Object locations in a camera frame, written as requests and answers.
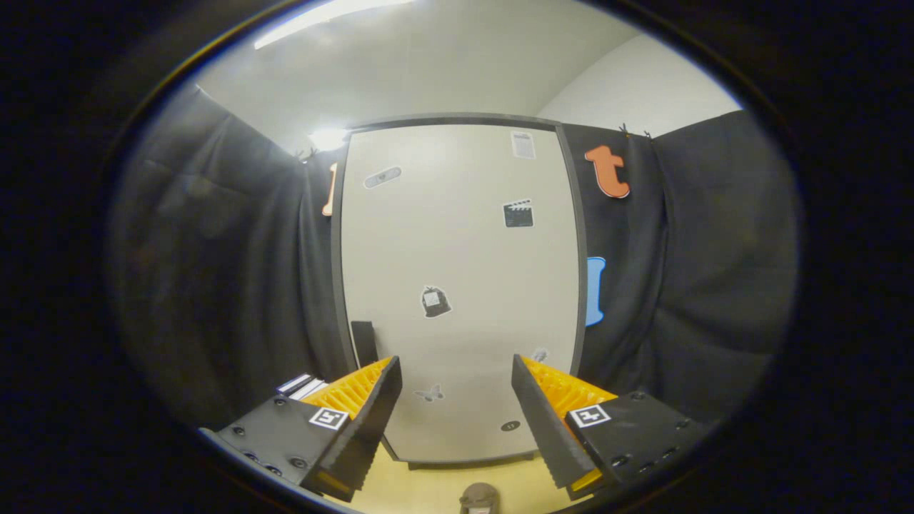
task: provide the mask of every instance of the ceiling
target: ceiling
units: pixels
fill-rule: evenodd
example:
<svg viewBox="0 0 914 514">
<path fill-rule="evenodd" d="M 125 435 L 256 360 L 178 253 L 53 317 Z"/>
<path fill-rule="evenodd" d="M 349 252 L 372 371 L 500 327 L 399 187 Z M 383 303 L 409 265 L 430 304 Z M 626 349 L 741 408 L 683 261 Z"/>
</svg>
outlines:
<svg viewBox="0 0 914 514">
<path fill-rule="evenodd" d="M 340 16 L 255 50 L 260 32 L 196 82 L 295 153 L 312 146 L 307 135 L 316 130 L 390 116 L 534 116 L 638 34 L 570 0 L 415 0 Z"/>
</svg>

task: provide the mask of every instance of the black curtain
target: black curtain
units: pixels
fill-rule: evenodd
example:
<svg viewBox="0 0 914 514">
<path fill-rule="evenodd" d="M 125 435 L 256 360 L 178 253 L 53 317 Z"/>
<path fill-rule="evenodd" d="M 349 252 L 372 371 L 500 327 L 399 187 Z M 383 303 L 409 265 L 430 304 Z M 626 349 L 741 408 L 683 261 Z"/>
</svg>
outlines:
<svg viewBox="0 0 914 514">
<path fill-rule="evenodd" d="M 644 343 L 656 392 L 699 420 L 734 412 L 786 338 L 799 269 L 790 164 L 745 111 L 654 140 L 667 219 Z"/>
<path fill-rule="evenodd" d="M 563 126 L 588 257 L 606 259 L 604 318 L 586 329 L 579 376 L 701 421 L 734 412 L 789 322 L 800 215 L 789 163 L 744 111 L 653 140 Z M 622 158 L 626 198 L 598 188 L 584 154 L 599 145 Z"/>
<path fill-rule="evenodd" d="M 222 428 L 285 380 L 345 374 L 332 324 L 306 319 L 332 304 L 329 171 L 308 171 L 196 87 L 133 149 L 111 284 L 128 351 L 182 421 Z"/>
</svg>

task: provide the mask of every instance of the butterfly sticker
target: butterfly sticker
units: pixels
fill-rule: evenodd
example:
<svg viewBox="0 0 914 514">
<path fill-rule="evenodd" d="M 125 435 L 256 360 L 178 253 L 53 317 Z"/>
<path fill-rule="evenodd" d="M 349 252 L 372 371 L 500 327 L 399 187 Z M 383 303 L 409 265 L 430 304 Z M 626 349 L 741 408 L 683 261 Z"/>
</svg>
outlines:
<svg viewBox="0 0 914 514">
<path fill-rule="evenodd" d="M 426 402 L 434 402 L 435 400 L 444 400 L 444 395 L 441 394 L 441 384 L 435 384 L 431 386 L 429 391 L 414 391 L 418 396 L 421 396 Z"/>
</svg>

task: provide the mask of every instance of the ceiling light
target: ceiling light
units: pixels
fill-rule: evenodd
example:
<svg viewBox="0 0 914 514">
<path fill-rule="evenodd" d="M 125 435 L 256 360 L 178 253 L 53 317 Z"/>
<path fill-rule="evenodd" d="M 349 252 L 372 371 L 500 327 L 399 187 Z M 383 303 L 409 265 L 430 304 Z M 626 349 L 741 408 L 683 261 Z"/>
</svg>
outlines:
<svg viewBox="0 0 914 514">
<path fill-rule="evenodd" d="M 345 143 L 343 140 L 346 134 L 348 134 L 346 129 L 323 129 L 314 134 L 308 134 L 308 139 L 311 139 L 318 152 L 325 152 L 342 146 Z"/>
<path fill-rule="evenodd" d="M 261 49 L 270 43 L 279 41 L 304 28 L 328 21 L 338 16 L 374 9 L 375 7 L 385 7 L 388 5 L 408 4 L 413 0 L 333 0 L 323 5 L 319 5 L 309 10 L 303 15 L 296 16 L 282 25 L 274 28 L 254 42 L 254 49 Z"/>
</svg>

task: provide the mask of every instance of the orange letter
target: orange letter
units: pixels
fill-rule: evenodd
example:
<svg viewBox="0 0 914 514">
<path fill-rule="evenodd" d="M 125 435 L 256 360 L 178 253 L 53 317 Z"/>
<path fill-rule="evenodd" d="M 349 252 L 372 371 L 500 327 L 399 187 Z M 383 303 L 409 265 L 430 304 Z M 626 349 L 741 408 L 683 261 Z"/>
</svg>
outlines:
<svg viewBox="0 0 914 514">
<path fill-rule="evenodd" d="M 622 167 L 622 158 L 613 155 L 612 150 L 607 145 L 600 145 L 584 154 L 584 158 L 593 163 L 597 171 L 597 185 L 600 191 L 607 197 L 625 198 L 631 193 L 628 184 L 619 182 L 616 175 L 616 166 Z"/>
</svg>

